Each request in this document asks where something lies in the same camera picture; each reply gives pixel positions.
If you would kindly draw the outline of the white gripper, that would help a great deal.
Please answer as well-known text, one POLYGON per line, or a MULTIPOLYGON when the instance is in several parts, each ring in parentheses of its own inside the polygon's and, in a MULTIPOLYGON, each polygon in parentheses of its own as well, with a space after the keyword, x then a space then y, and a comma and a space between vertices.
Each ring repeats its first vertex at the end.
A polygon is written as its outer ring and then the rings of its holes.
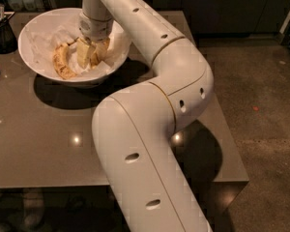
POLYGON ((94 51, 100 61, 105 58, 110 44, 110 39, 108 37, 112 32, 112 26, 112 18, 99 21, 88 17, 84 12, 79 14, 78 28, 83 37, 98 42, 94 44, 83 38, 77 39, 77 63, 82 69, 86 69, 90 64, 91 55, 94 51))

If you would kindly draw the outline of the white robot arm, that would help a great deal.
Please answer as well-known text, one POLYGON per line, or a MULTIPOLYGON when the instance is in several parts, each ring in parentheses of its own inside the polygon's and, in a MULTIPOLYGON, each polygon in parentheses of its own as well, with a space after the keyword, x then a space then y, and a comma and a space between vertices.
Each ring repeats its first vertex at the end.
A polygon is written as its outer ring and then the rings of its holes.
POLYGON ((130 232, 212 232, 169 145, 211 99, 209 64, 143 0, 83 0, 82 16, 81 31, 93 40, 118 22, 154 73, 102 100, 92 120, 98 157, 130 232))

